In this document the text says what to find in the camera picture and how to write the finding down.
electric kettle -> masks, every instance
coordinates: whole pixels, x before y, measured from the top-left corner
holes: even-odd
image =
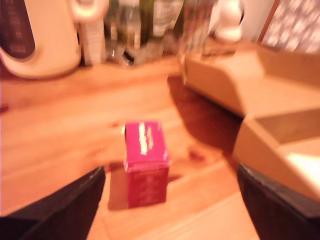
[[[50,78],[81,60],[77,25],[103,19],[109,0],[1,0],[1,61],[14,75]]]

kitchen counter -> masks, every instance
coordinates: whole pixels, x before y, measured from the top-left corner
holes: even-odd
[[[241,119],[186,89],[175,57],[25,80],[1,66],[1,215],[98,166],[106,181],[88,240],[258,240],[231,153]],[[122,127],[162,122],[167,202],[126,209]]]

kettle handle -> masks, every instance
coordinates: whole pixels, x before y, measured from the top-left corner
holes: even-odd
[[[73,20],[76,23],[94,22],[104,18],[109,8],[110,0],[92,0],[92,4],[84,5],[79,0],[69,0]]]

red box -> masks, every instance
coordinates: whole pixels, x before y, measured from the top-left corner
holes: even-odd
[[[128,207],[164,203],[170,158],[162,126],[157,121],[125,124]]]

patterned tile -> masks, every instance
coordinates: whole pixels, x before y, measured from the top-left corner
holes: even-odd
[[[320,0],[281,0],[262,43],[320,54]]]

